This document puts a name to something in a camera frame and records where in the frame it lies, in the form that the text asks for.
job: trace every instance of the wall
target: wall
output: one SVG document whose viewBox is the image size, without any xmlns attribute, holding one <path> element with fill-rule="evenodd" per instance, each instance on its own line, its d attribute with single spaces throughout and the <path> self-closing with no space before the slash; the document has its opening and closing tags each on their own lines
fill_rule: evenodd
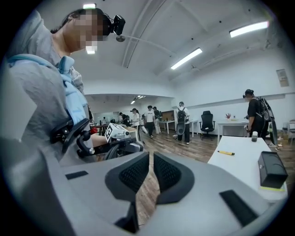
<svg viewBox="0 0 295 236">
<path fill-rule="evenodd" d="M 280 87 L 276 70 L 285 69 L 289 86 Z M 243 118 L 248 103 L 241 97 L 246 89 L 264 96 L 275 115 L 277 128 L 295 118 L 295 77 L 293 67 L 279 49 L 245 53 L 212 65 L 186 81 L 174 83 L 177 91 L 172 101 L 175 108 L 183 101 L 191 118 L 201 120 L 203 111 L 211 111 L 214 120 L 225 119 L 226 113 Z M 226 135 L 233 135 L 227 128 Z"/>
<path fill-rule="evenodd" d="M 98 61 L 89 69 L 91 57 L 73 56 L 75 69 L 83 76 L 85 94 L 142 94 L 172 97 L 173 85 L 144 69 L 126 69 L 107 61 Z"/>
</svg>

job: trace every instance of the black box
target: black box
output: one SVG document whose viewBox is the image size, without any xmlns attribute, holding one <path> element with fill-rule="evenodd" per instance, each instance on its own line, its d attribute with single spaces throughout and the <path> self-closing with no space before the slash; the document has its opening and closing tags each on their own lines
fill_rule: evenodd
<svg viewBox="0 0 295 236">
<path fill-rule="evenodd" d="M 288 174 L 283 163 L 275 152 L 263 151 L 258 160 L 260 185 L 263 187 L 280 189 Z"/>
</svg>

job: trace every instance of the mesh panel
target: mesh panel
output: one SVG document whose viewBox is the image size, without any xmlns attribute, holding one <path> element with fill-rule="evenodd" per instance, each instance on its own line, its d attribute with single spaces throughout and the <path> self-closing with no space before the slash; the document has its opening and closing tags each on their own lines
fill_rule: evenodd
<svg viewBox="0 0 295 236">
<path fill-rule="evenodd" d="M 149 158 L 141 158 L 139 161 L 123 170 L 119 174 L 119 179 L 128 188 L 137 193 L 147 175 L 148 166 Z"/>
<path fill-rule="evenodd" d="M 159 182 L 160 191 L 164 192 L 179 181 L 181 172 L 161 158 L 155 158 L 154 162 L 154 171 Z"/>
</svg>

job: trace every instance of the ceiling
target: ceiling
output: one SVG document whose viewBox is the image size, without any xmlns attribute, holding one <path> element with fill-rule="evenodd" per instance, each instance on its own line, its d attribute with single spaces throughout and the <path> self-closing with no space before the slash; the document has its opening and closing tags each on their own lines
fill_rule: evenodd
<svg viewBox="0 0 295 236">
<path fill-rule="evenodd" d="M 145 68 L 173 81 L 230 56 L 265 50 L 270 40 L 270 29 L 230 37 L 230 30 L 270 20 L 254 4 L 256 1 L 250 0 L 54 0 L 40 6 L 39 12 L 51 29 L 59 26 L 70 11 L 93 2 L 111 17 L 121 15 L 126 20 L 123 35 L 142 41 L 126 38 L 117 42 L 116 36 L 110 35 L 108 41 L 99 42 L 95 55 L 89 55 L 93 63 L 90 68 L 103 57 L 128 70 Z M 203 53 L 176 70 L 170 69 L 198 47 Z"/>
<path fill-rule="evenodd" d="M 104 103 L 124 103 L 126 105 L 130 104 L 135 97 L 138 95 L 131 94 L 89 94 L 85 95 L 87 101 L 99 101 Z M 152 102 L 157 97 L 154 96 L 146 96 L 145 98 L 141 98 L 137 100 L 138 102 Z"/>
</svg>

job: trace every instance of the shoulder strap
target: shoulder strap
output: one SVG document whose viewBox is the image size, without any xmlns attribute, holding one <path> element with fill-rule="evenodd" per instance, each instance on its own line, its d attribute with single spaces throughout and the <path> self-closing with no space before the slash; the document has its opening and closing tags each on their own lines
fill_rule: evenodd
<svg viewBox="0 0 295 236">
<path fill-rule="evenodd" d="M 56 69 L 56 67 L 47 60 L 31 54 L 19 54 L 8 59 L 10 67 L 20 63 L 38 63 L 50 69 Z M 64 82 L 66 109 L 75 125 L 86 118 L 86 113 L 83 107 L 87 105 L 87 100 L 76 88 L 70 75 L 70 68 L 74 63 L 75 61 L 73 58 L 64 56 L 57 69 Z"/>
</svg>

